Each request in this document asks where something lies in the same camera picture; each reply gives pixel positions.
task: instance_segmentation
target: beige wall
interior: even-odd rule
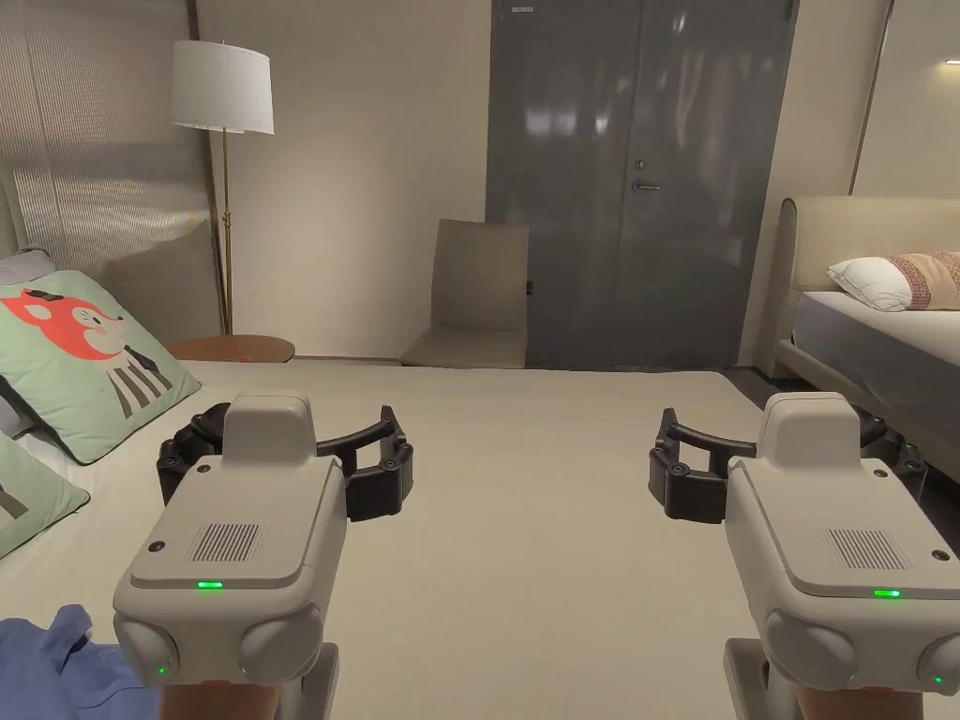
[[[230,137],[235,331],[398,356],[429,319],[437,221],[483,220],[489,0],[198,5],[203,39],[272,64],[276,135]]]
[[[960,0],[897,0],[856,195],[960,197]]]
[[[744,319],[741,365],[754,362],[783,199],[850,192],[888,7],[889,0],[800,3]]]

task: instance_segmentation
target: pillow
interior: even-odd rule
[[[89,499],[88,492],[0,435],[0,558]]]
[[[32,248],[0,260],[0,285],[36,280],[56,270],[46,250]],[[0,397],[0,434],[15,438],[33,427],[33,422]]]
[[[0,338],[0,396],[84,465],[200,388],[76,271],[0,286]]]
[[[74,473],[79,466],[45,432],[42,430],[26,432],[14,442],[20,449],[26,450],[28,455],[39,460],[57,475],[66,478],[68,482],[74,482],[76,477]]]
[[[857,257],[827,274],[874,310],[960,310],[960,252]]]
[[[50,275],[57,268],[43,248],[29,248],[0,260],[0,285],[36,280]]]

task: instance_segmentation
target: robotic hand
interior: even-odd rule
[[[357,449],[376,441],[379,464],[357,469]],[[325,708],[311,716],[325,716],[338,662],[324,623],[348,519],[398,513],[412,458],[387,406],[377,424],[321,443],[296,393],[240,395],[195,417],[161,448],[167,507],[113,596],[141,680],[299,688],[309,674]]]
[[[792,684],[960,689],[960,562],[901,478],[861,459],[871,423],[832,393],[771,397],[756,444],[663,413],[650,492],[672,518],[726,520],[760,637],[727,643],[741,718],[798,716]],[[682,463],[681,443],[708,450],[709,471]],[[908,448],[897,470],[926,468]]]

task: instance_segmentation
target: speaker grille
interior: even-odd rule
[[[187,557],[198,563],[242,563],[251,557],[260,526],[251,523],[213,522],[201,528]]]
[[[893,537],[882,530],[827,530],[837,562],[854,570],[905,570],[911,567]]]

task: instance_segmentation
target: bed frame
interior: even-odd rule
[[[0,258],[9,257],[26,244],[27,231],[23,226],[13,171],[0,157]]]
[[[960,481],[960,438],[942,438],[887,407],[791,340],[804,292],[838,290],[827,267],[853,257],[960,251],[960,201],[903,198],[787,198],[780,211],[756,366],[771,378],[800,377],[843,394],[918,445],[928,462]]]

